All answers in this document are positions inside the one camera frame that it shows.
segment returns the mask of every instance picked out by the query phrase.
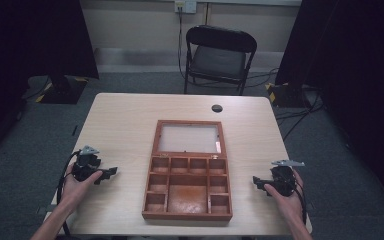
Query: table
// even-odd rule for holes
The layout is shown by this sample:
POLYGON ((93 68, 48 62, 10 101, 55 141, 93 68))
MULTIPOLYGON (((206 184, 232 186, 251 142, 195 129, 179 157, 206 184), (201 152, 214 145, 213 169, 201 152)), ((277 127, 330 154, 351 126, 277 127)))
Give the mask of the table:
MULTIPOLYGON (((271 179, 270 163, 288 159, 268 99, 262 97, 101 93, 75 150, 100 150, 101 168, 118 167, 90 188, 68 219, 72 234, 140 236, 258 236, 289 234, 274 199, 252 176, 271 179), (219 104, 220 113, 211 107, 219 104), (141 215, 157 120, 221 121, 229 163, 230 222, 145 220, 141 215)), ((307 228, 312 226, 308 221, 307 228)))

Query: black chair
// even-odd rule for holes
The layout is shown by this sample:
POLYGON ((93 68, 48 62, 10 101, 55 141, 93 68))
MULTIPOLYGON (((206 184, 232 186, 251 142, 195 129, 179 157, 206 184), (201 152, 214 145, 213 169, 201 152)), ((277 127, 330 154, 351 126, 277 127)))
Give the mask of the black chair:
POLYGON ((238 85, 242 95, 257 50, 257 42, 246 32, 213 27, 195 26, 186 33, 188 47, 184 94, 188 76, 238 85), (192 54, 192 46, 197 46, 192 54))

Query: person's hand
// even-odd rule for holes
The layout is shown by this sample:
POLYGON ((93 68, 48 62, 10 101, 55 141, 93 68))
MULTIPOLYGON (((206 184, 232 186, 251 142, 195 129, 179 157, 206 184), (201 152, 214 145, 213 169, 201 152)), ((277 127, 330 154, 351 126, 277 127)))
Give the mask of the person's hand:
POLYGON ((71 174, 72 170, 73 164, 70 164, 67 167, 60 203, 68 206, 70 214, 74 212, 79 203, 83 200, 90 185, 92 185, 102 175, 102 171, 97 171, 83 182, 79 182, 71 174))
MULTIPOLYGON (((298 183, 297 191, 303 196, 304 182, 299 176, 298 172, 293 169, 295 179, 298 183)), ((289 230, 291 231, 292 237, 295 240, 310 240, 313 239, 304 225, 302 219, 302 205, 301 201, 296 192, 292 193, 291 196, 282 196, 273 186, 270 184, 264 184, 264 188, 270 195, 273 196, 277 203, 277 208, 282 214, 283 218, 288 224, 289 230)))

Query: wooden box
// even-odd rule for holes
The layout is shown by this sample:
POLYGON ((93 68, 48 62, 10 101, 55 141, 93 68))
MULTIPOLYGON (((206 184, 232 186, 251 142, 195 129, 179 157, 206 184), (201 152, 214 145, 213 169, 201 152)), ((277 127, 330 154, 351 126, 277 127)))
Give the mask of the wooden box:
POLYGON ((142 216, 211 221, 232 218, 221 122, 158 121, 142 216))

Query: chair seat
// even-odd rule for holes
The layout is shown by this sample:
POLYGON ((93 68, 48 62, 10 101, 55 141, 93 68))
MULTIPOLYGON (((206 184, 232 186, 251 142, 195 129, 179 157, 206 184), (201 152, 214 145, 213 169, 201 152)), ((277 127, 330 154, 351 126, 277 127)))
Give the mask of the chair seat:
POLYGON ((242 52, 198 46, 190 65, 191 74, 242 80, 246 55, 242 52))

